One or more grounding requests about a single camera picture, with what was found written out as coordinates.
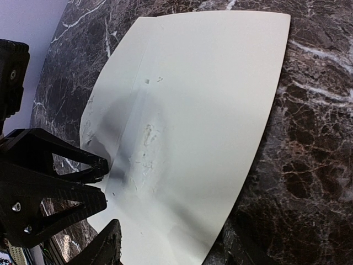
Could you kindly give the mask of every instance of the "black plastic part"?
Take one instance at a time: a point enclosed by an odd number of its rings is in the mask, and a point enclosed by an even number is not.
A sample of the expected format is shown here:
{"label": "black plastic part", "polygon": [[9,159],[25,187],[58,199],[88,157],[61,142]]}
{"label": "black plastic part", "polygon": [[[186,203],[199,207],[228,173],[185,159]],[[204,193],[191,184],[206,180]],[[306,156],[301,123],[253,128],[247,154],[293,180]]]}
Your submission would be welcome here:
{"label": "black plastic part", "polygon": [[44,245],[44,256],[49,259],[55,265],[64,265],[66,264],[64,258],[62,257],[60,248],[57,242],[50,238],[49,240],[43,243]]}
{"label": "black plastic part", "polygon": [[[82,172],[58,175],[52,154],[91,166]],[[106,208],[104,193],[84,185],[102,180],[109,171],[105,159],[73,147],[43,129],[15,130],[0,142],[0,222],[12,245],[32,248],[70,225]],[[43,216],[44,198],[78,202]],[[21,211],[12,210],[17,202]]]}
{"label": "black plastic part", "polygon": [[20,110],[28,51],[27,44],[0,39],[0,121]]}
{"label": "black plastic part", "polygon": [[0,120],[0,137],[1,137],[1,133],[2,133],[3,128],[4,128],[4,121]]}
{"label": "black plastic part", "polygon": [[119,265],[120,247],[120,224],[114,219],[67,265]]}

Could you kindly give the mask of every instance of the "black camera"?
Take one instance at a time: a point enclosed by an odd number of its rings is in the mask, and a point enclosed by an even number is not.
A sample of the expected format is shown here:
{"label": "black camera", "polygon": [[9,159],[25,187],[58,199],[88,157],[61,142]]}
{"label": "black camera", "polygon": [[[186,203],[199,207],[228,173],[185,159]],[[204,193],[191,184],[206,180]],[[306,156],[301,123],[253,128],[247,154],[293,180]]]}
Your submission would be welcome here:
{"label": "black camera", "polygon": [[28,51],[27,44],[0,39],[0,133],[5,119],[20,110]]}

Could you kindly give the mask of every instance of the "bolt head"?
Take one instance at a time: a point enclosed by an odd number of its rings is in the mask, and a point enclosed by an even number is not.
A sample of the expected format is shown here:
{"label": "bolt head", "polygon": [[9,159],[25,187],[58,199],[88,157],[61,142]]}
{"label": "bolt head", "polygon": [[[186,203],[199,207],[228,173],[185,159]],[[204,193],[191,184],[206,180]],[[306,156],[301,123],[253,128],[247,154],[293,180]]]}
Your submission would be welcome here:
{"label": "bolt head", "polygon": [[10,79],[14,80],[16,78],[17,75],[17,71],[16,70],[12,70],[11,74],[10,74]]}
{"label": "bolt head", "polygon": [[24,229],[24,232],[25,232],[26,234],[32,233],[32,227],[31,227],[30,225],[28,225],[28,226]]}
{"label": "bolt head", "polygon": [[18,213],[19,211],[21,211],[21,204],[16,203],[14,206],[12,206],[12,210]]}

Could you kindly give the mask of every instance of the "marble surface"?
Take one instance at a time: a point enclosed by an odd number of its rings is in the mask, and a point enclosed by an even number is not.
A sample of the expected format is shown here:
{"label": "marble surface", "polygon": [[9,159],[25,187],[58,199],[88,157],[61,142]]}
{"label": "marble surface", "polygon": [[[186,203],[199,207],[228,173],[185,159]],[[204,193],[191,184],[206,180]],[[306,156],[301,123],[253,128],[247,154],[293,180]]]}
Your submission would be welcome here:
{"label": "marble surface", "polygon": [[[225,9],[288,13],[292,22],[265,134],[204,264],[242,264],[233,227],[238,224],[279,264],[351,265],[352,1],[70,0],[47,54],[31,125],[79,146],[79,123],[94,83],[139,16]],[[77,170],[60,158],[56,167]],[[71,256],[95,236],[87,223],[64,234],[71,237]],[[122,234],[128,236],[123,227]]]}

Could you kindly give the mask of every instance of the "white paper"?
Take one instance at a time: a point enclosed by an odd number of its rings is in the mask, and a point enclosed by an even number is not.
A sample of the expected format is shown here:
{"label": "white paper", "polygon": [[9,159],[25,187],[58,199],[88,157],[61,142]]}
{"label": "white paper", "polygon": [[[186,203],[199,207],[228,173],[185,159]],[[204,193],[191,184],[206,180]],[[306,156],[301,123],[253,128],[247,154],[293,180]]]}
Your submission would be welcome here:
{"label": "white paper", "polygon": [[103,68],[81,147],[109,160],[108,208],[124,264],[197,264],[249,172],[268,119],[290,16],[200,12],[139,18]]}

